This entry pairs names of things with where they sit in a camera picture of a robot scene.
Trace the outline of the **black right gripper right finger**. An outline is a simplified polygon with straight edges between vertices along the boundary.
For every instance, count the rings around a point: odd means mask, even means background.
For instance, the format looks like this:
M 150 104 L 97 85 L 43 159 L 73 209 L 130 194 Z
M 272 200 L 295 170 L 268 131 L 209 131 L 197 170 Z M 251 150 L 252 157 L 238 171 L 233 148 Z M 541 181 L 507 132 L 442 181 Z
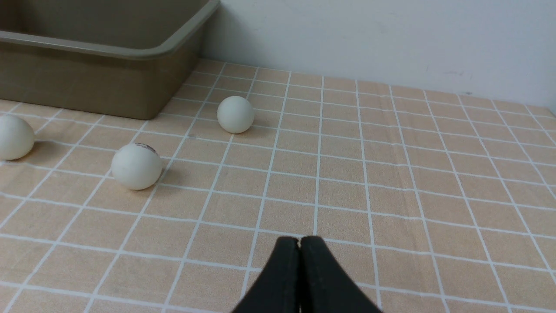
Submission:
M 319 236 L 301 239 L 302 313 L 380 313 Z

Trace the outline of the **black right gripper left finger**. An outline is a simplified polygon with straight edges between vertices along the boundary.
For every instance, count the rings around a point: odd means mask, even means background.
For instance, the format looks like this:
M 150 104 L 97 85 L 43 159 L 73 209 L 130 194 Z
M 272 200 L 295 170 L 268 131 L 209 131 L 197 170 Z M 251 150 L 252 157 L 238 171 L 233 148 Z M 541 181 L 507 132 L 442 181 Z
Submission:
M 298 239 L 280 236 L 262 272 L 234 313 L 298 313 Z

